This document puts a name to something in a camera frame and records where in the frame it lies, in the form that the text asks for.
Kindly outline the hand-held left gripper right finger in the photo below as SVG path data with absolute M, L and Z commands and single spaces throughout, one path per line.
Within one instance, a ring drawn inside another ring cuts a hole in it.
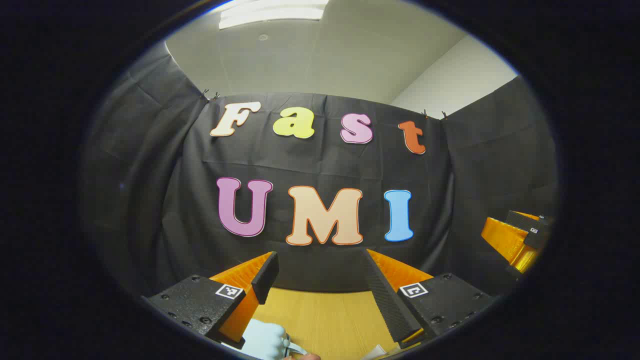
M 495 301 L 452 273 L 433 276 L 371 249 L 363 257 L 368 287 L 402 349 L 461 327 Z

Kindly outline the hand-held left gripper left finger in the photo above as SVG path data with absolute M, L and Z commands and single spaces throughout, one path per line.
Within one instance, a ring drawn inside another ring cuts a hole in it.
M 242 349 L 243 334 L 278 274 L 278 254 L 268 251 L 214 276 L 189 275 L 145 300 L 188 330 Z

